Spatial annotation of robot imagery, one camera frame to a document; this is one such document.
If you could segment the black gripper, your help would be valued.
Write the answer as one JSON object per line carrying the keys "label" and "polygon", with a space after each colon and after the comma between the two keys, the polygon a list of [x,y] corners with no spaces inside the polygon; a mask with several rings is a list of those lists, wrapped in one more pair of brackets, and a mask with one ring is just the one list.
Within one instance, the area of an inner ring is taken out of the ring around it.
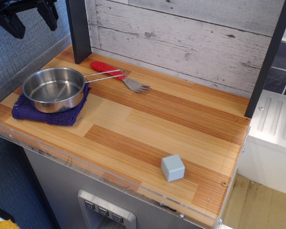
{"label": "black gripper", "polygon": [[57,29],[56,0],[0,0],[0,26],[17,39],[23,39],[25,26],[15,13],[37,8],[51,31]]}

